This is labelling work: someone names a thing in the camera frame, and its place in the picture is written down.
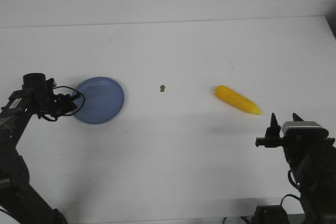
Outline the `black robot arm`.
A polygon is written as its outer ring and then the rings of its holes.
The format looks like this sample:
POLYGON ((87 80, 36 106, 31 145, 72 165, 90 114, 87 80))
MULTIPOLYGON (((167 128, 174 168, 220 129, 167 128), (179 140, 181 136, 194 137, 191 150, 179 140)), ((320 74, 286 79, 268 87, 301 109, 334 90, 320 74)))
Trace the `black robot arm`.
POLYGON ((20 90, 14 91, 1 108, 1 212, 18 223, 67 223, 64 215, 51 208, 30 185, 28 167, 17 151, 17 144, 33 115, 56 122, 61 116, 72 116, 80 110, 75 95, 54 94, 53 78, 43 73, 23 76, 20 90))
POLYGON ((281 147, 289 165, 287 177, 299 192, 303 223, 335 223, 335 139, 327 129, 297 114, 279 125, 275 114, 255 145, 281 147))

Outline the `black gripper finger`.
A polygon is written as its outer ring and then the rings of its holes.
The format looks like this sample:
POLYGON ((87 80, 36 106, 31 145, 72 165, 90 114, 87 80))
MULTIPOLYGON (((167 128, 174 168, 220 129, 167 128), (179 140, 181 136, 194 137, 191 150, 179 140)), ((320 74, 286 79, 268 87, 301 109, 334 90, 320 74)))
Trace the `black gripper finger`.
POLYGON ((280 125, 278 124, 276 115, 271 114, 270 127, 266 129, 266 138, 279 138, 280 137, 280 125))
POLYGON ((298 114, 293 113, 292 114, 292 119, 294 122, 304 122, 304 119, 302 119, 298 114))

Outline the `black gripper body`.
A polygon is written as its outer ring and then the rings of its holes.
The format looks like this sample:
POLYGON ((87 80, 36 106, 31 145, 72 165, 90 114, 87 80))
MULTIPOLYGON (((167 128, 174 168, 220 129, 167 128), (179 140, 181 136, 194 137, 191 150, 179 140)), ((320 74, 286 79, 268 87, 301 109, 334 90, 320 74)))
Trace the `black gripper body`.
POLYGON ((255 141, 256 147, 282 147, 287 156, 304 156, 310 148, 317 147, 318 144, 335 149, 334 143, 335 138, 317 136, 258 137, 255 141))
POLYGON ((78 95, 54 94, 38 104, 37 116, 39 119, 59 119, 62 116, 72 116, 77 110, 74 100, 78 95))

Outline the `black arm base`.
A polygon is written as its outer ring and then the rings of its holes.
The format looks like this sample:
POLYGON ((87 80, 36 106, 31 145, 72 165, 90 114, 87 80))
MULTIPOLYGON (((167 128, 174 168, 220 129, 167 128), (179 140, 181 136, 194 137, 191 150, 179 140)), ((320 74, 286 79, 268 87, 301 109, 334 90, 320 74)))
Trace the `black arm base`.
POLYGON ((280 205, 258 206, 251 218, 252 224, 291 224, 302 223, 304 214, 287 214, 280 205))

